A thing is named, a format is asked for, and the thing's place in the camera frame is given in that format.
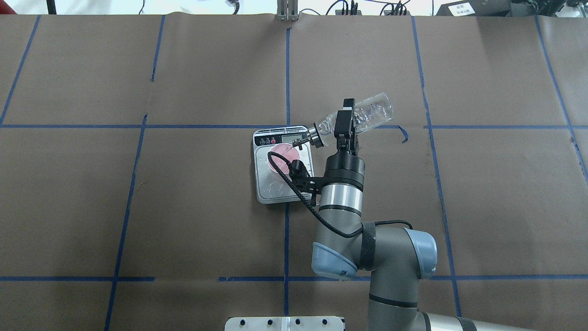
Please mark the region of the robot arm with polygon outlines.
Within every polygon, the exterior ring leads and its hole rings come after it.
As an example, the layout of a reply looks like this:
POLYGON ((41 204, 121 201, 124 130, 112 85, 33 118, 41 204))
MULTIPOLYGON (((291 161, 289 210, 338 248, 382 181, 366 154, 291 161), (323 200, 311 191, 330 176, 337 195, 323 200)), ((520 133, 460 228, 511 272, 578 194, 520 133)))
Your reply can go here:
POLYGON ((427 232, 362 220, 365 162, 358 156, 354 107, 353 98, 344 100, 332 132, 337 151, 314 180, 321 202, 313 271, 338 280, 370 272, 368 331, 514 331, 510 325, 418 308, 419 283, 435 273, 437 245, 427 232))

